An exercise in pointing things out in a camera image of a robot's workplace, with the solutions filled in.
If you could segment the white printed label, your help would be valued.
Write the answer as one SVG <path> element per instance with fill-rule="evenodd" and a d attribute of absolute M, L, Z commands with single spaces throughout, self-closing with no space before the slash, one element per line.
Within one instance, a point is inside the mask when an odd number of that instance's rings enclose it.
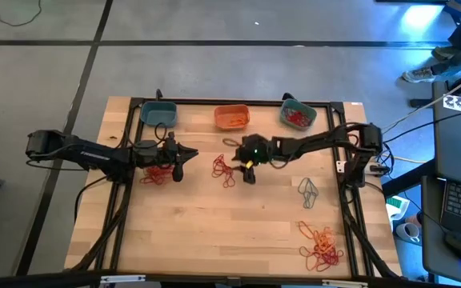
<path fill-rule="evenodd" d="M 461 97 L 448 95 L 443 98 L 443 107 L 449 110 L 461 112 Z"/>

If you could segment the red rubber band pile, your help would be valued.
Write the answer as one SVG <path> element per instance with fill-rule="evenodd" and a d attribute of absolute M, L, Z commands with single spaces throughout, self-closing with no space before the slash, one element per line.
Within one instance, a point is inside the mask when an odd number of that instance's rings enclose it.
<path fill-rule="evenodd" d="M 139 180 L 142 184 L 155 184 L 161 186 L 169 182 L 172 177 L 173 167 L 150 166 L 142 170 L 143 177 Z"/>

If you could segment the silver bracket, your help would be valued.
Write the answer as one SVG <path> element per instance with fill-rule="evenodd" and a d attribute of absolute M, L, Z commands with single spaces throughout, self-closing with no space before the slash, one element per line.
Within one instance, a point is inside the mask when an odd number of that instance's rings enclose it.
<path fill-rule="evenodd" d="M 329 286 L 334 288 L 369 288 L 366 282 L 342 281 L 323 279 L 322 286 Z"/>
<path fill-rule="evenodd" d="M 126 282 L 145 282 L 146 276 L 144 274 L 136 275 L 106 275 L 100 278 L 101 284 L 118 284 Z"/>

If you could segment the blue plastic basket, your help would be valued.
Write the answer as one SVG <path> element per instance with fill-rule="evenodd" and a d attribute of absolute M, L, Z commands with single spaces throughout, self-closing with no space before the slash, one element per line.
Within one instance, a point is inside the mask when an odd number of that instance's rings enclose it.
<path fill-rule="evenodd" d="M 177 105 L 173 102 L 145 102 L 141 109 L 140 119 L 148 126 L 163 123 L 168 128 L 174 127 L 178 121 Z"/>

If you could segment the white rod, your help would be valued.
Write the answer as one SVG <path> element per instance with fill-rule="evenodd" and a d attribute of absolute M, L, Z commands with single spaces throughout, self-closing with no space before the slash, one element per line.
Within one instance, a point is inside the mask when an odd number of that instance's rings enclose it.
<path fill-rule="evenodd" d="M 461 96 L 461 78 L 455 82 L 434 82 L 431 84 L 431 98 L 413 98 L 408 104 L 411 108 L 426 109 L 432 107 L 444 96 Z"/>

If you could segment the black aluminium table frame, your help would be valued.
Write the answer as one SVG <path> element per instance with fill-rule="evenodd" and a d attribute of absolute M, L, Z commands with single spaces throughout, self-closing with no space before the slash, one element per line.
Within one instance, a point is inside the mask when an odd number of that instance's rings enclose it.
<path fill-rule="evenodd" d="M 307 271 L 300 246 L 310 240 L 299 232 L 304 221 L 311 229 L 329 226 L 344 252 L 338 266 L 323 271 L 324 278 L 348 279 L 375 273 L 371 260 L 343 220 L 336 163 L 345 158 L 341 148 L 320 150 L 287 166 L 260 166 L 257 181 L 246 184 L 241 174 L 235 185 L 222 186 L 213 178 L 212 162 L 234 149 L 224 145 L 226 134 L 214 124 L 214 99 L 179 99 L 175 137 L 198 155 L 184 166 L 179 183 L 142 184 L 134 174 L 130 190 L 111 193 L 108 185 L 86 196 L 78 223 L 103 208 L 114 209 L 123 197 L 130 205 L 122 225 L 110 237 L 98 265 L 119 272 L 173 276 L 315 278 Z M 311 209 L 303 208 L 298 185 L 310 178 L 319 191 Z"/>

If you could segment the person's shoe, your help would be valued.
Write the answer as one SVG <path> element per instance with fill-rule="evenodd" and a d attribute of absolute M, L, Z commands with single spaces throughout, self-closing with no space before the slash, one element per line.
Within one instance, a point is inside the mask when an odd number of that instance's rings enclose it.
<path fill-rule="evenodd" d="M 402 79 L 410 83 L 433 82 L 436 76 L 430 67 L 424 67 L 403 72 Z"/>
<path fill-rule="evenodd" d="M 451 59 L 459 52 L 453 46 L 437 46 L 431 52 L 431 55 L 440 62 L 444 62 L 448 59 Z"/>

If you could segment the black rig crossbar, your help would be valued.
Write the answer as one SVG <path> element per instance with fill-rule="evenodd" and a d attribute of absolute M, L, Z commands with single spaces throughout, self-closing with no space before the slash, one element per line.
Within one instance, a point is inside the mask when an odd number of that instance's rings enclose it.
<path fill-rule="evenodd" d="M 0 288 L 77 288 L 101 284 L 100 278 L 106 275 L 113 275 L 110 270 L 90 271 L 64 271 L 51 274 L 32 274 L 24 276 L 9 276 L 0 278 Z M 216 283 L 228 286 L 241 285 L 307 285 L 321 286 L 325 278 L 261 278 L 261 277 L 223 277 L 223 276 L 173 276 L 160 274 L 144 274 L 149 282 L 200 282 Z M 429 282 L 413 282 L 405 278 L 375 278 L 368 276 L 357 276 L 342 281 L 366 282 L 369 288 L 461 288 Z"/>

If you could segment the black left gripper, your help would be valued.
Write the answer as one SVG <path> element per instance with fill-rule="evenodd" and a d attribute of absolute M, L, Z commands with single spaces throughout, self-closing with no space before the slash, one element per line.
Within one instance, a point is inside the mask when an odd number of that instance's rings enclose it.
<path fill-rule="evenodd" d="M 169 132 L 163 142 L 162 151 L 166 155 L 169 165 L 173 165 L 172 178 L 175 182 L 181 182 L 183 178 L 182 163 L 185 163 L 197 156 L 198 150 L 177 144 L 174 139 L 174 132 Z"/>

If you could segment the green white box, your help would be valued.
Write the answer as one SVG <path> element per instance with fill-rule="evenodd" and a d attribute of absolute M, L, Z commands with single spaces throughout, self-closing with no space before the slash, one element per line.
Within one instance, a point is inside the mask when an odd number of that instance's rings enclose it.
<path fill-rule="evenodd" d="M 386 200 L 387 214 L 391 222 L 402 219 L 407 212 L 410 201 L 408 199 L 392 196 Z"/>

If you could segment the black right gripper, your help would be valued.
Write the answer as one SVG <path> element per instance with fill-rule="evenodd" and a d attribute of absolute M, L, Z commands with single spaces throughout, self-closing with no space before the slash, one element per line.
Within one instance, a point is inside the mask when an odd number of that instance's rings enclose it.
<path fill-rule="evenodd" d="M 233 167 L 233 170 L 242 170 L 243 181 L 246 183 L 255 184 L 255 172 L 251 168 L 261 165 L 263 160 L 257 154 L 236 154 L 232 160 L 234 162 L 239 162 L 237 166 Z"/>

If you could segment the white mug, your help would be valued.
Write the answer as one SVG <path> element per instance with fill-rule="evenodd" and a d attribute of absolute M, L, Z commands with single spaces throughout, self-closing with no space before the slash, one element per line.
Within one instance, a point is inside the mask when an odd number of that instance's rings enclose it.
<path fill-rule="evenodd" d="M 411 222 L 405 222 L 397 225 L 395 233 L 403 241 L 414 244 L 420 243 L 419 228 Z"/>

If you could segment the green plastic basket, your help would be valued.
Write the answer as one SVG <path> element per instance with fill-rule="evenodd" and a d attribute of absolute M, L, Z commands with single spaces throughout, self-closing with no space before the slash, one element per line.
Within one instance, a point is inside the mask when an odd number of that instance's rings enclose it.
<path fill-rule="evenodd" d="M 284 110 L 287 109 L 287 108 L 302 111 L 304 114 L 306 114 L 311 119 L 311 124 L 306 128 L 300 128 L 300 127 L 297 127 L 297 126 L 294 126 L 294 125 L 288 123 L 287 120 L 284 117 Z M 315 109 L 313 109 L 312 107 L 310 107 L 310 106 L 308 106 L 306 104 L 298 102 L 297 100 L 296 101 L 295 100 L 286 100 L 286 101 L 284 101 L 282 106 L 281 106 L 280 116 L 279 116 L 280 122 L 294 128 L 296 130 L 308 130 L 314 124 L 316 117 L 317 117 L 317 112 L 316 112 Z"/>

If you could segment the dark red rubber band heap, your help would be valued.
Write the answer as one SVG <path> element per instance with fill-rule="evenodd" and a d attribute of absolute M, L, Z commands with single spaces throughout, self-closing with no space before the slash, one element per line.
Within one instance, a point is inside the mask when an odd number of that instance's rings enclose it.
<path fill-rule="evenodd" d="M 288 123 L 300 128 L 306 128 L 311 124 L 311 119 L 300 110 L 287 108 L 284 110 L 284 117 Z"/>

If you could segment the mixed red orange band pile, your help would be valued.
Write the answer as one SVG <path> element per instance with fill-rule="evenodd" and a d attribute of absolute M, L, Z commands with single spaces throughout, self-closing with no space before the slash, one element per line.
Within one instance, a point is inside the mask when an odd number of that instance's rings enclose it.
<path fill-rule="evenodd" d="M 233 187 L 235 185 L 234 170 L 225 163 L 223 154 L 220 154 L 213 161 L 212 169 L 211 176 L 213 178 L 224 178 L 222 183 L 224 188 Z"/>

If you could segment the grey rubber band cluster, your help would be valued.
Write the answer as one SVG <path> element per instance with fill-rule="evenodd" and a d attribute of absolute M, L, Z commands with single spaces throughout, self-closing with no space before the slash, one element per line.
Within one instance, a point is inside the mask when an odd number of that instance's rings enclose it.
<path fill-rule="evenodd" d="M 304 178 L 299 183 L 298 193 L 303 196 L 304 209 L 311 209 L 315 204 L 315 199 L 319 196 L 319 191 L 310 178 Z"/>

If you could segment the large orange red band pile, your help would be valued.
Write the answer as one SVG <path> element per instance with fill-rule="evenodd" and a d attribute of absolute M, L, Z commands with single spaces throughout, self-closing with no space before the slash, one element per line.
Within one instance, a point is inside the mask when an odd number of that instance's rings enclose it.
<path fill-rule="evenodd" d="M 339 265 L 344 252 L 337 249 L 334 231 L 329 226 L 313 230 L 304 221 L 299 221 L 297 226 L 301 235 L 311 241 L 309 246 L 299 247 L 307 271 L 323 272 Z"/>

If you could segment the orange plastic basket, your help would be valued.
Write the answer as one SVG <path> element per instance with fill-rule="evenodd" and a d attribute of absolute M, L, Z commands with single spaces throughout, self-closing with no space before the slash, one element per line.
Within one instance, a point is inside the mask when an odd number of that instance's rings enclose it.
<path fill-rule="evenodd" d="M 250 111 L 246 105 L 236 104 L 217 106 L 214 109 L 214 123 L 220 130 L 243 130 L 248 125 L 247 123 L 245 126 L 237 126 L 231 128 L 221 127 L 218 123 L 218 116 L 221 114 L 245 114 L 248 117 L 248 123 L 250 122 Z"/>

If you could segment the grey side table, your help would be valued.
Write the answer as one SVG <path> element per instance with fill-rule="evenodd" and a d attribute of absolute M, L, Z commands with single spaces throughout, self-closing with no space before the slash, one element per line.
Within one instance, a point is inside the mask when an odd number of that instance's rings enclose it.
<path fill-rule="evenodd" d="M 461 110 L 451 109 L 447 96 L 434 104 L 435 168 L 445 179 L 461 182 Z"/>

